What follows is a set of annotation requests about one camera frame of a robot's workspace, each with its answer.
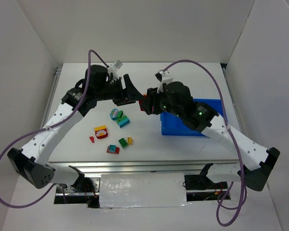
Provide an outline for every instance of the blue plastic tray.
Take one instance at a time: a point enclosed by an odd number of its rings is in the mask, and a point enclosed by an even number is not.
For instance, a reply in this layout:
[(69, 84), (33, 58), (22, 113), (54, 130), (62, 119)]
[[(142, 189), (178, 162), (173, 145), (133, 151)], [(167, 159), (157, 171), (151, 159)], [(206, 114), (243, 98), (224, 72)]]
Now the blue plastic tray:
[[(194, 101), (207, 103), (223, 116), (221, 100), (194, 99)], [(161, 131), (164, 136), (204, 136), (186, 127), (180, 118), (170, 113), (164, 112), (160, 114), (160, 121), (162, 122)]]

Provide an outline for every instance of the white table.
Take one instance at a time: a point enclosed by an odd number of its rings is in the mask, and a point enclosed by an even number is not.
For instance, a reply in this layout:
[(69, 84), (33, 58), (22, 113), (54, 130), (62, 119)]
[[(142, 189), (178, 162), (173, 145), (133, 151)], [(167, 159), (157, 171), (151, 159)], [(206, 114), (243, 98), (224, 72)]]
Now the white table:
[[(140, 93), (146, 93), (159, 82), (154, 74), (169, 63), (125, 63), (119, 70), (123, 76), (128, 73)], [(216, 78), (224, 97), (229, 122), (239, 129), (236, 114), (230, 98), (220, 64), (203, 64)], [(84, 78), (87, 64), (64, 64), (50, 109), (52, 115), (65, 93), (75, 83)], [(190, 88), (194, 98), (219, 99), (217, 89), (200, 67), (194, 64), (177, 64), (170, 68), (174, 81), (181, 81)], [(148, 116), (141, 112), (138, 103), (119, 107), (130, 119), (130, 124), (119, 128), (109, 117), (116, 108), (112, 101), (98, 102), (82, 121), (76, 124), (65, 136), (50, 157), (51, 162), (97, 162), (97, 161), (180, 161), (180, 160), (233, 160), (236, 154), (230, 154), (225, 148), (206, 137), (162, 136), (159, 115)], [(95, 139), (94, 127), (106, 125), (108, 137)], [(132, 137), (131, 147), (120, 150), (119, 155), (106, 153), (110, 144), (121, 147), (118, 140)]]
[[(229, 122), (238, 127), (236, 115), (219, 64), (204, 64), (216, 77), (225, 99)], [(54, 113), (60, 99), (76, 81), (84, 76), (86, 64), (64, 64), (57, 86), (51, 114)], [(144, 92), (157, 86), (154, 77), (157, 70), (166, 64), (124, 64), (121, 71), (129, 73), (134, 85)], [(211, 79), (192, 64), (179, 64), (171, 73), (177, 80), (190, 87), (195, 98), (218, 99)], [(99, 102), (98, 106), (78, 123), (64, 138), (51, 156), (51, 161), (135, 161), (135, 160), (230, 160), (229, 154), (219, 144), (209, 138), (165, 137), (160, 133), (159, 116), (147, 116), (141, 113), (138, 104), (124, 106), (122, 109), (130, 117), (131, 124), (119, 129), (109, 118), (112, 102)], [(95, 126), (106, 124), (109, 137), (90, 143), (89, 136)], [(107, 145), (121, 137), (132, 136), (135, 143), (119, 155), (107, 154)], [(36, 190), (25, 179), (19, 178), (12, 204), (22, 205), (32, 202), (46, 189)], [(97, 231), (177, 231), (200, 230), (220, 231), (215, 218), (216, 201), (192, 202), (188, 206), (168, 208), (131, 208), (131, 209), (88, 209), (86, 205), (54, 205), (55, 189), (38, 204), (25, 209), (9, 209), (3, 231), (14, 230), (97, 230)], [(236, 206), (239, 196), (239, 184), (233, 186), (231, 201), (227, 206)], [(223, 222), (229, 221), (233, 211), (221, 210)], [(227, 228), (230, 231), (281, 231), (280, 224), (267, 186), (262, 192), (248, 190), (248, 198), (237, 221)]]

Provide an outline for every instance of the blue bin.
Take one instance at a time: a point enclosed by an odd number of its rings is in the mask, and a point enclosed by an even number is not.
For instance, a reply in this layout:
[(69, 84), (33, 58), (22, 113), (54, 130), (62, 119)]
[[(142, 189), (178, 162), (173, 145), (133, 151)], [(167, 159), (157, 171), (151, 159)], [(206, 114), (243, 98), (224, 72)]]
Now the blue bin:
[[(223, 116), (221, 100), (194, 99), (194, 101), (207, 103)], [(186, 127), (180, 118), (170, 113), (164, 112), (160, 114), (160, 121), (162, 122), (161, 131), (164, 136), (204, 136)]]

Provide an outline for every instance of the red and yellow toy block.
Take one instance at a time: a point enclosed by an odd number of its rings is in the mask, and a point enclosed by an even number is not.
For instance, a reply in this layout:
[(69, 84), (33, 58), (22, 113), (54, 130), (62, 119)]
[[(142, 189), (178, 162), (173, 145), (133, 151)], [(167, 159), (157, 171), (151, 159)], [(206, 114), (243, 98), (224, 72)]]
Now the red and yellow toy block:
[(98, 139), (103, 139), (108, 136), (106, 125), (94, 128), (95, 135)]

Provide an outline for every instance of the gray wall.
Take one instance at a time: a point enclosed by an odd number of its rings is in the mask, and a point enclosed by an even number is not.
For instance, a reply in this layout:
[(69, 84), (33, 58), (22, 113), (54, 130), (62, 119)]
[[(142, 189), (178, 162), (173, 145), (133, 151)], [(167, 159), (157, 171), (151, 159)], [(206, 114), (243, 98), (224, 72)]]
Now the gray wall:
[(255, 1), (227, 74), (246, 133), (281, 151), (268, 186), (281, 226), (289, 231), (289, 6), (285, 1)]
[(254, 0), (17, 0), (59, 63), (226, 63)]
[[(54, 70), (54, 61), (16, 1), (0, 0), (0, 153), (11, 141), (39, 127)], [(4, 157), (0, 195), (7, 202), (16, 181), (17, 175)], [(0, 204), (0, 230), (7, 209)]]

